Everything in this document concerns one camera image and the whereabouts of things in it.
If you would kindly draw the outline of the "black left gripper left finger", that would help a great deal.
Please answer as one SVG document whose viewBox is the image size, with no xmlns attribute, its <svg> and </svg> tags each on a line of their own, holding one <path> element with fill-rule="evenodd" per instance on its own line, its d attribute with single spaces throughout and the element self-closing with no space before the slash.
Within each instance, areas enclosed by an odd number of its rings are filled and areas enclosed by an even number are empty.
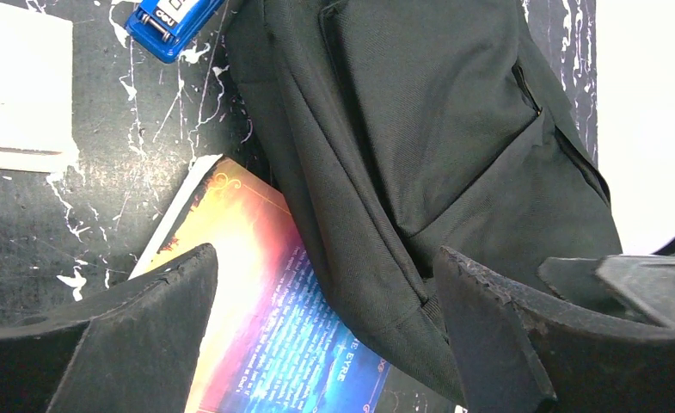
<svg viewBox="0 0 675 413">
<path fill-rule="evenodd" d="M 0 327 L 0 412 L 182 412 L 217 291 L 208 243 Z"/>
</svg>

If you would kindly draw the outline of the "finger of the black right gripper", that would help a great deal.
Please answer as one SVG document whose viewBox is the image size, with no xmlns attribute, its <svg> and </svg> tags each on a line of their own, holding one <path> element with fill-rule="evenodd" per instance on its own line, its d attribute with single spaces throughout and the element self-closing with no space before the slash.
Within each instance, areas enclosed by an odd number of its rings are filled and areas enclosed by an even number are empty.
<svg viewBox="0 0 675 413">
<path fill-rule="evenodd" d="M 675 238 L 652 255 L 607 256 L 596 277 L 637 317 L 675 330 Z"/>
<path fill-rule="evenodd" d="M 652 319 L 597 277 L 599 267 L 610 259 L 548 257 L 537 268 L 537 277 L 558 299 L 587 310 L 621 319 Z"/>
</svg>

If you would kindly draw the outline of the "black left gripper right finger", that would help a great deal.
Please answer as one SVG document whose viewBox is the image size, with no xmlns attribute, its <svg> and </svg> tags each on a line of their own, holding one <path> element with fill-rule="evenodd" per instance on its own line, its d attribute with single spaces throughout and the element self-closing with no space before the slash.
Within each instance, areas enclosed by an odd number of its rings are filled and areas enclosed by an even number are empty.
<svg viewBox="0 0 675 413">
<path fill-rule="evenodd" d="M 471 412 L 675 412 L 675 330 L 587 310 L 455 250 L 434 261 Z"/>
</svg>

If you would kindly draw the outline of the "black student backpack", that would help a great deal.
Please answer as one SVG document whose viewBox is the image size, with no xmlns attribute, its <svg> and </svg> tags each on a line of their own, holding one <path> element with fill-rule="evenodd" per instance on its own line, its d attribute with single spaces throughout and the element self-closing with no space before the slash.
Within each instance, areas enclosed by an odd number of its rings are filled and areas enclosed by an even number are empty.
<svg viewBox="0 0 675 413">
<path fill-rule="evenodd" d="M 622 249 L 610 192 L 518 1 L 242 1 L 231 75 L 328 303 L 463 404 L 433 259 L 542 292 Z"/>
</svg>

